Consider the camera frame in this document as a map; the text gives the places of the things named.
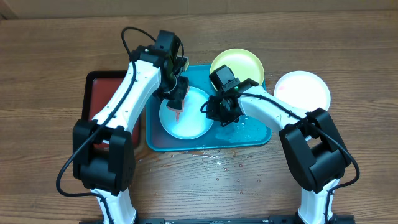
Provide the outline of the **green and pink sponge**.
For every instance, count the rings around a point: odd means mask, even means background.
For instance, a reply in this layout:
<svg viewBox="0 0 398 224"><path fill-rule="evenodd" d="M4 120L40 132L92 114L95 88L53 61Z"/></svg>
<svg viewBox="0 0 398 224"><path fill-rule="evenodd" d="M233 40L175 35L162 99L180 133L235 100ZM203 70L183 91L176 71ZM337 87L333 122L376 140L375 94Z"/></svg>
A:
<svg viewBox="0 0 398 224"><path fill-rule="evenodd" d="M178 123L180 120L180 115L184 111L184 105L185 105L185 97L189 90L187 90L186 93L183 94L182 99L180 100L169 100L166 103L167 109L174 111L175 112L175 120Z"/></svg>

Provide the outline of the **light blue plate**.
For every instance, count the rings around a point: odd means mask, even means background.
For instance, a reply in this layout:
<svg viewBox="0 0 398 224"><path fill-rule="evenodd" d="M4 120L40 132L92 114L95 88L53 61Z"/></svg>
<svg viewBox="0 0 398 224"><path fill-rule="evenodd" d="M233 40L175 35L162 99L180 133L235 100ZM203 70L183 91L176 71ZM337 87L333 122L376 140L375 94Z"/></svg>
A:
<svg viewBox="0 0 398 224"><path fill-rule="evenodd" d="M159 109L162 127L173 137L183 140L195 139L204 135L213 125L200 108L209 95L203 90L191 87L184 99L183 111L177 113L167 108L169 100L164 100Z"/></svg>

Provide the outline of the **white plate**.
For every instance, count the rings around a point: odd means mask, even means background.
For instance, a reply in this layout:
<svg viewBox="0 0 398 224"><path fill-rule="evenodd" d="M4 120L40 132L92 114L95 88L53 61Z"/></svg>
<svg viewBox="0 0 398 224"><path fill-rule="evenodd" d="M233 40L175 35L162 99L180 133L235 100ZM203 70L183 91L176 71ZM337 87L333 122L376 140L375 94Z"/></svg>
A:
<svg viewBox="0 0 398 224"><path fill-rule="evenodd" d="M277 82L274 96L296 108L326 111L331 105L331 93L326 83L316 74L297 70L286 73Z"/></svg>

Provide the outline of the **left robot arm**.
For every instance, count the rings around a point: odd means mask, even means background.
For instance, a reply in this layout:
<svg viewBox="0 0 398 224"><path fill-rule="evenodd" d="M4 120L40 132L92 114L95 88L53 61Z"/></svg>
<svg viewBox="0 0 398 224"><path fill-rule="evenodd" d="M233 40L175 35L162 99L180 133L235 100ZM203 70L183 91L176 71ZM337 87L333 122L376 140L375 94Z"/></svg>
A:
<svg viewBox="0 0 398 224"><path fill-rule="evenodd" d="M182 112L189 90L180 74L188 67L183 44L139 46L118 89L93 119L79 119L73 128L73 154L66 161L74 178L97 198L103 223L135 223L129 184L135 169L131 135L151 95L167 99L171 110Z"/></svg>

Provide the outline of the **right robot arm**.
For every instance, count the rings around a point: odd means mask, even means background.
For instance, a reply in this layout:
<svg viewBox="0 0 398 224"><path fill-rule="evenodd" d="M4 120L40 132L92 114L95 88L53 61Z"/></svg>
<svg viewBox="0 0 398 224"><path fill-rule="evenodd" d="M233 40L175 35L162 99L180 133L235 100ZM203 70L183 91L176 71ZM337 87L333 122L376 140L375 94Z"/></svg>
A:
<svg viewBox="0 0 398 224"><path fill-rule="evenodd" d="M289 171L302 188L295 223L355 222L354 217L335 215L331 210L335 190L343 187L340 179L354 159L326 110L297 109L251 79L211 82L216 95L201 107L207 118L227 126L245 115L278 133Z"/></svg>

